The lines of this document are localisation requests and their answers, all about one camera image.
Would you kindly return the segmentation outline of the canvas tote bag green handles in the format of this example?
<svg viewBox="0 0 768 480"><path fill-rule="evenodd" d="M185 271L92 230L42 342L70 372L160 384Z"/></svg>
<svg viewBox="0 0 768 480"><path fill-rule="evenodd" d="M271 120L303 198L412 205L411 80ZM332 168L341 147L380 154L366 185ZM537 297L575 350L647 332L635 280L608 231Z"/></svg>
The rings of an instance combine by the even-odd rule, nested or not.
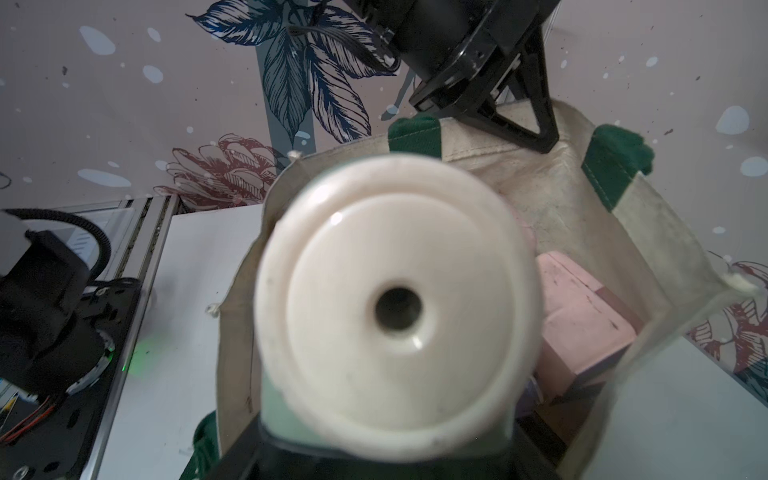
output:
<svg viewBox="0 0 768 480"><path fill-rule="evenodd" d="M269 445L269 479L510 479L516 420L537 413L566 444L557 466L580 479L602 446L619 393L672 339L709 314L757 295L738 273L719 273L695 236L647 182L653 152L643 138L614 125L596 126L557 103L559 140L548 153L520 147L454 119L437 120L440 153L394 152L389 133L295 159L275 179L260 232L220 309L216 426L220 458L254 419ZM300 190L335 167L386 154L416 154L461 169L509 205L534 260L565 254L643 321L637 339L607 378L566 398L548 400L535 369L513 408L480 437L442 456L378 461L344 452L301 423L276 392L262 362L255 326L260 261L277 222Z"/></svg>

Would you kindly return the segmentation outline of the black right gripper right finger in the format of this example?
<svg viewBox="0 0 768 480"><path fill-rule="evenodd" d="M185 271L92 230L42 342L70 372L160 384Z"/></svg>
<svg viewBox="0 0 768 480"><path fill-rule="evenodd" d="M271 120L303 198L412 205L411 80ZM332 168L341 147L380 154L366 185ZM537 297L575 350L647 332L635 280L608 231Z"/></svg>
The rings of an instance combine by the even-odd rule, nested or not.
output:
<svg viewBox="0 0 768 480"><path fill-rule="evenodd" d="M566 444L537 414L516 420L513 430L510 479L560 480L557 466Z"/></svg>

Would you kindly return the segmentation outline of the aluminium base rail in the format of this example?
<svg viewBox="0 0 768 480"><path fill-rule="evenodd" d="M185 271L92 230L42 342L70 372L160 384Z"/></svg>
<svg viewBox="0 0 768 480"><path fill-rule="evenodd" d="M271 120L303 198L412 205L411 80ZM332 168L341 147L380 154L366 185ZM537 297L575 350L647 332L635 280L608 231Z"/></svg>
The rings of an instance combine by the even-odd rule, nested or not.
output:
<svg viewBox="0 0 768 480"><path fill-rule="evenodd" d="M86 312L96 326L114 340L115 350L106 371L91 387L68 398L59 409L70 433L83 433L85 442L72 467L60 464L53 479L98 477L128 369L147 309L160 254L170 221L179 207L177 196L155 196L64 207L108 235L112 254L102 281L135 278L134 287L110 286L86 290Z"/></svg>

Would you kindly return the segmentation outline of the pink square sharpener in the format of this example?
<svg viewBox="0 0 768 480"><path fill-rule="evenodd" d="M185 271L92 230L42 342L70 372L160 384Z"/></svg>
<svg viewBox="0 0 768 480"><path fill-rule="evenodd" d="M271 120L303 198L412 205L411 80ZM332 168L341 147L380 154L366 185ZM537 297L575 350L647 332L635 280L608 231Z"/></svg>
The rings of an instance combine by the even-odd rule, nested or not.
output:
<svg viewBox="0 0 768 480"><path fill-rule="evenodd" d="M643 321L565 254L536 257L544 294L543 343L535 377L548 400L604 381L637 339Z"/></svg>

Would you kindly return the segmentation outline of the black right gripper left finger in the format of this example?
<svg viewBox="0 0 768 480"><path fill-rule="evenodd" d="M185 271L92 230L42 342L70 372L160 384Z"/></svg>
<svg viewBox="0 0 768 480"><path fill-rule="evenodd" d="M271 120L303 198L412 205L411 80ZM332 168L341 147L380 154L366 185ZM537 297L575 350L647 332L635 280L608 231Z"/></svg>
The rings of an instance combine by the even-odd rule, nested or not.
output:
<svg viewBox="0 0 768 480"><path fill-rule="evenodd" d="M269 479L269 454L261 420L254 419L204 479Z"/></svg>

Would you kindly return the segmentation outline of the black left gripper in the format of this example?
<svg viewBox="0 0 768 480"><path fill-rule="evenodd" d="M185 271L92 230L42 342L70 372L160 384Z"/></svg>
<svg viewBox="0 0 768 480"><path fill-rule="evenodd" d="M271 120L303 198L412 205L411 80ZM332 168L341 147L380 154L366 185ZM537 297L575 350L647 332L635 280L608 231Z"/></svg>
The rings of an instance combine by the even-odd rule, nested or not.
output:
<svg viewBox="0 0 768 480"><path fill-rule="evenodd" d="M543 26L557 1L348 1L385 51L421 80L410 98L419 112L458 103L455 118L520 147L548 153L559 140L549 94ZM504 89L526 100L535 131L503 116Z"/></svg>

